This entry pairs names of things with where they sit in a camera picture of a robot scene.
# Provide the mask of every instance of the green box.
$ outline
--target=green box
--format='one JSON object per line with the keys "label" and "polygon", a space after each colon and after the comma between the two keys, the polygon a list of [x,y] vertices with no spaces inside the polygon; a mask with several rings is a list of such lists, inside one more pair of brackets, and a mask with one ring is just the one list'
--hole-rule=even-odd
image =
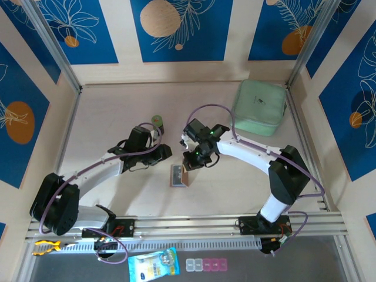
{"label": "green box", "polygon": [[284,88],[250,79],[243,80],[232,108],[235,127],[258,135],[271,136],[281,124],[285,108]]}

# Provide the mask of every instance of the packaged item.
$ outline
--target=packaged item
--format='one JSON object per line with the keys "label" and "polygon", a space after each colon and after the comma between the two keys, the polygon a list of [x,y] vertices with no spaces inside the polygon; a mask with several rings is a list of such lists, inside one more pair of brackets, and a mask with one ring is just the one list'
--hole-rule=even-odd
{"label": "packaged item", "polygon": [[165,275],[179,275],[179,262],[174,247],[165,251],[129,257],[130,282],[147,282]]}
{"label": "packaged item", "polygon": [[286,109],[286,90],[281,86],[246,79],[234,100],[235,127],[271,136],[282,122]]}

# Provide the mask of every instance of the table surface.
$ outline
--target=table surface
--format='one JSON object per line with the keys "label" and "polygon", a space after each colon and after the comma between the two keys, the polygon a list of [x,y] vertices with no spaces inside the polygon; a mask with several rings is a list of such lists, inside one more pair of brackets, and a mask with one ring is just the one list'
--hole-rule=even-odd
{"label": "table surface", "polygon": [[[203,104],[232,106],[238,82],[155,83],[84,88],[75,116],[61,173],[83,169],[98,160],[132,128],[149,122],[153,115],[164,121],[162,143],[173,156],[147,170],[126,172],[87,193],[81,205],[101,204],[118,216],[197,216],[257,213],[268,196],[268,176],[261,170],[232,157],[223,156],[211,169],[189,173],[189,187],[170,187],[170,166],[182,162],[179,144],[188,115]],[[196,113],[205,125],[229,125],[228,113],[209,107]],[[289,110],[272,137],[238,131],[265,145],[292,145],[300,152],[297,131]],[[309,184],[303,193],[314,192]],[[317,212],[318,198],[298,200],[291,210]]]}

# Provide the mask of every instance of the metal corner post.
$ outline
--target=metal corner post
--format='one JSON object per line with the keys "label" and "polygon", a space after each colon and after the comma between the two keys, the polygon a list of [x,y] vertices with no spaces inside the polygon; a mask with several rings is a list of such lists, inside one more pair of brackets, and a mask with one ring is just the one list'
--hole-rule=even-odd
{"label": "metal corner post", "polygon": [[44,18],[37,2],[34,0],[20,0],[26,15],[29,17],[31,23],[35,27],[37,33],[42,38],[48,51],[65,74],[71,87],[76,90],[77,95],[80,92],[81,85],[74,74],[70,63],[60,47],[59,42],[56,40],[51,28],[49,27],[46,19]]}
{"label": "metal corner post", "polygon": [[332,16],[334,15],[335,10],[338,8],[342,0],[322,1],[325,1],[323,9],[318,15],[315,24],[313,25],[312,31],[298,55],[294,69],[286,82],[287,87],[291,87],[294,84],[294,82],[298,78],[298,75],[300,74],[300,71],[307,64],[325,29],[327,28]]}

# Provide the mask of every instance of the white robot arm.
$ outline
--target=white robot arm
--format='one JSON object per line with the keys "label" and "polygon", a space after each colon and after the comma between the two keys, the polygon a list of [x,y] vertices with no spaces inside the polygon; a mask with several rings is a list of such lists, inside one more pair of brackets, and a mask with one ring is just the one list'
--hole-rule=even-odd
{"label": "white robot arm", "polygon": [[[296,148],[292,146],[287,146],[285,149],[268,147],[245,137],[234,137],[230,129],[223,125],[216,125],[209,129],[197,119],[193,119],[184,128],[180,143],[188,150],[183,153],[183,164],[187,171],[212,167],[213,165],[208,166],[208,164],[212,162],[210,156],[215,154],[218,159],[214,165],[218,162],[220,155],[228,155],[258,167],[269,175],[271,195],[255,219],[255,234],[274,231],[275,222],[296,201],[310,180],[295,167],[278,158],[278,155],[283,155],[308,171]],[[246,143],[262,148],[264,152],[247,146]]]}
{"label": "white robot arm", "polygon": [[98,165],[85,169],[83,176],[78,177],[78,172],[62,176],[55,173],[47,175],[35,197],[30,215],[59,236],[71,228],[95,228],[111,232],[115,214],[100,205],[79,206],[79,200],[106,179],[122,174],[137,163],[154,166],[172,155],[169,146],[153,146],[152,140],[151,131],[136,126],[127,140],[109,149],[95,163]]}

